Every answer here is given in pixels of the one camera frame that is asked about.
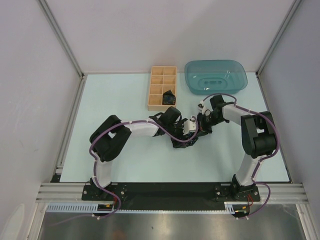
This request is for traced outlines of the blue yellow patterned tie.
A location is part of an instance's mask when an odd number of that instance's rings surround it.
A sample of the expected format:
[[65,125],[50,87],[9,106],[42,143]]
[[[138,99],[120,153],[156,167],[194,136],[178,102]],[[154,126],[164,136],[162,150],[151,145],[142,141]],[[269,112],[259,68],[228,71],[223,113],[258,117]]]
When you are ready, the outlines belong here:
[[195,137],[194,137],[193,139],[191,139],[190,141],[187,141],[187,142],[182,143],[181,147],[182,147],[182,148],[191,147],[191,146],[193,146],[193,145],[197,142],[198,139],[199,139],[199,138],[198,138],[197,136],[195,136]]

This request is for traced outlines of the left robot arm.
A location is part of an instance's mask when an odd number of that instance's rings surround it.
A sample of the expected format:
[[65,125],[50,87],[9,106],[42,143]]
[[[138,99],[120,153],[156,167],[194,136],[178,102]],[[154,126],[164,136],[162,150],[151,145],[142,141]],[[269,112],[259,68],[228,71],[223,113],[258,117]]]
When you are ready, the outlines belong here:
[[198,139],[199,121],[196,116],[182,118],[181,112],[169,107],[143,120],[122,121],[116,115],[109,116],[91,135],[89,154],[94,158],[93,194],[100,200],[110,196],[111,164],[123,150],[130,137],[158,137],[168,135],[175,149],[192,146]]

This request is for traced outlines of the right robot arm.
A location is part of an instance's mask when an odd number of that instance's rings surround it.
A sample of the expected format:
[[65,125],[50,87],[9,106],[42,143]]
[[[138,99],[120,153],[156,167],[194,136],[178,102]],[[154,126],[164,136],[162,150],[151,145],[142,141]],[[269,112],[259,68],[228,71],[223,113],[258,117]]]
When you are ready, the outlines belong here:
[[241,127],[241,144],[245,152],[242,163],[233,175],[227,197],[244,201],[253,195],[256,175],[266,159],[274,157],[280,149],[280,140],[272,114],[269,111],[256,112],[237,104],[226,102],[222,94],[211,94],[198,104],[199,133],[206,135],[212,127],[222,122],[233,122]]

